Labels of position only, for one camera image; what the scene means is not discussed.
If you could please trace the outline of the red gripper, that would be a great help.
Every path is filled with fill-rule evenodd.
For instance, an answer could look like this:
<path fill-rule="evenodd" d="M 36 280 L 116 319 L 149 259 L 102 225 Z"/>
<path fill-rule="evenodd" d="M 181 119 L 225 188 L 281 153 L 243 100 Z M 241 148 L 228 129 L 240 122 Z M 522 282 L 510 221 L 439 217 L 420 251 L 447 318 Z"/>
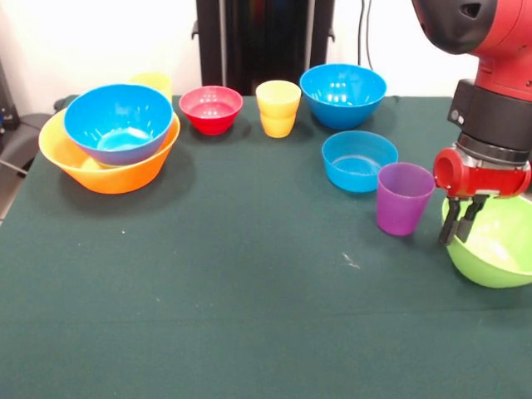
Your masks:
<path fill-rule="evenodd" d="M 484 208 L 487 195 L 509 198 L 526 191 L 531 181 L 528 161 L 520 166 L 495 164 L 473 158 L 457 147 L 441 150 L 433 163 L 436 186 L 446 192 L 447 212 L 439 234 L 441 244 L 450 244 L 456 233 L 466 242 L 475 217 Z M 458 224 L 461 200 L 472 198 Z"/>

